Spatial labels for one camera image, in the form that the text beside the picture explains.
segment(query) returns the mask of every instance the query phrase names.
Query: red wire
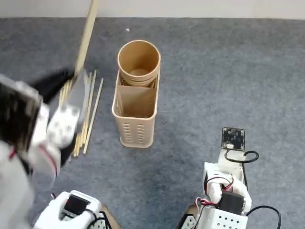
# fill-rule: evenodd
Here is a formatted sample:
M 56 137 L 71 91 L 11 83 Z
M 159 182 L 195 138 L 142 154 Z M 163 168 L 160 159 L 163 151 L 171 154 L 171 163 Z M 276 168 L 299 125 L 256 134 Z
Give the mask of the red wire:
M 15 148 L 13 148 L 13 151 L 9 154 L 9 159 L 11 160 L 16 154 Z
M 46 148 L 44 146 L 39 145 L 38 148 L 41 149 L 52 162 L 53 167 L 55 169 L 55 178 L 56 178 L 57 177 L 57 166 L 56 166 L 56 162 L 55 162 L 54 158 L 49 154 L 49 152 L 46 150 Z

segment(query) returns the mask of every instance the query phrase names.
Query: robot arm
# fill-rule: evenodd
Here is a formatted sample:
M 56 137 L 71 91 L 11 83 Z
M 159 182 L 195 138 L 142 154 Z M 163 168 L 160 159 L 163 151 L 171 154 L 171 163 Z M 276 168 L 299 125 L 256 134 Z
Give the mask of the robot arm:
M 70 96 L 48 124 L 50 112 L 43 98 L 49 102 L 73 76 L 61 74 L 57 73 L 61 85 L 53 83 L 54 90 L 42 81 L 33 88 L 0 75 L 0 211 L 3 213 L 0 221 L 5 229 L 25 228 L 25 217 L 34 200 L 32 172 L 44 172 L 55 179 L 81 129 L 90 88 L 85 70 L 80 71 Z
M 207 200 L 201 199 L 193 229 L 246 228 L 252 200 L 244 184 L 242 164 L 236 163 L 244 160 L 244 130 L 224 127 L 218 163 L 204 164 L 203 192 Z

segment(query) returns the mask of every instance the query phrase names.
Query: white plastic bracket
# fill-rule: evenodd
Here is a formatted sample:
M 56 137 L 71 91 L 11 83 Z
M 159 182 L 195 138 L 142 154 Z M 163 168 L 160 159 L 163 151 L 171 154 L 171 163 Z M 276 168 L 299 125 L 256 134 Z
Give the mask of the white plastic bracket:
M 51 119 L 47 138 L 58 148 L 67 147 L 73 140 L 80 117 L 80 109 L 71 105 L 59 107 Z
M 199 218 L 198 229 L 246 229 L 247 222 L 247 216 L 205 207 Z

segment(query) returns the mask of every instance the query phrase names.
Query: white wall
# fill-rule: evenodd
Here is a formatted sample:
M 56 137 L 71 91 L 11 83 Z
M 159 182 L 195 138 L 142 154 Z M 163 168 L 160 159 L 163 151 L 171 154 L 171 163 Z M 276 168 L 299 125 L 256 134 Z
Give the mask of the white wall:
M 0 0 L 0 17 L 85 17 L 90 0 Z M 99 17 L 305 19 L 305 0 L 100 0 Z

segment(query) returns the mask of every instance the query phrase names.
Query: black cable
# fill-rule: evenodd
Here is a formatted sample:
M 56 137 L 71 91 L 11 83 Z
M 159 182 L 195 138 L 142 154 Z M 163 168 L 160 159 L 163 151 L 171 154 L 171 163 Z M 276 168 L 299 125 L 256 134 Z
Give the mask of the black cable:
M 105 217 L 98 217 L 98 218 L 96 218 L 96 214 L 93 211 L 88 210 L 88 212 L 91 212 L 91 213 L 93 213 L 93 215 L 95 215 L 95 220 L 91 221 L 91 223 L 88 225 L 87 229 L 90 229 L 90 227 L 94 226 L 94 224 L 96 222 L 100 221 L 100 220 L 104 220 L 105 221 L 106 229 L 112 229 L 111 225 L 110 225 L 110 223 L 108 221 L 108 218 L 106 216 L 106 213 L 104 211 L 100 211 L 100 213 L 102 213 Z
M 92 210 L 90 210 L 90 209 L 85 209 L 84 211 L 88 211 L 89 213 L 91 213 L 91 214 L 94 216 L 94 221 L 97 220 L 97 216 L 96 216 L 96 214 L 95 214 Z
M 112 227 L 111 227 L 111 225 L 110 225 L 110 222 L 109 222 L 109 220 L 108 220 L 108 218 L 107 218 L 106 212 L 100 211 L 99 213 L 102 213 L 102 214 L 105 216 L 105 218 L 106 218 L 105 224 L 106 224 L 107 229 L 112 229 Z
M 261 205 L 261 206 L 257 206 L 253 209 L 251 209 L 251 211 L 249 211 L 246 216 L 249 216 L 252 212 L 254 212 L 255 210 L 258 210 L 260 208 L 268 208 L 268 209 L 271 209 L 273 211 L 275 211 L 278 215 L 278 224 L 277 224 L 277 229 L 280 229 L 281 228 L 281 224 L 282 224 L 282 216 L 281 216 L 281 213 L 274 207 L 271 207 L 271 206 L 268 206 L 268 205 Z
M 198 220 L 196 221 L 196 224 L 192 227 L 192 229 L 196 229 L 196 227 L 198 226 L 198 223 L 199 223 L 199 220 L 201 218 L 201 215 L 202 215 L 202 212 L 203 212 L 203 209 L 206 207 L 206 206 L 214 206 L 213 204 L 206 204 L 202 207 L 201 211 L 200 211 L 200 215 L 198 217 Z
M 246 170 L 245 170 L 244 165 L 247 164 L 247 163 L 252 163 L 252 162 L 256 161 L 259 158 L 259 154 L 256 151 L 253 151 L 253 150 L 247 151 L 247 152 L 244 153 L 244 156 L 247 156 L 248 154 L 255 154 L 255 157 L 250 159 L 250 160 L 240 161 L 240 160 L 234 160 L 234 159 L 228 158 L 228 153 L 229 152 L 230 152 L 230 150 L 228 149 L 227 152 L 224 154 L 224 157 L 228 161 L 242 164 L 243 174 L 244 174 L 244 185 L 246 185 L 247 190 L 248 190 L 248 181 L 247 181 Z

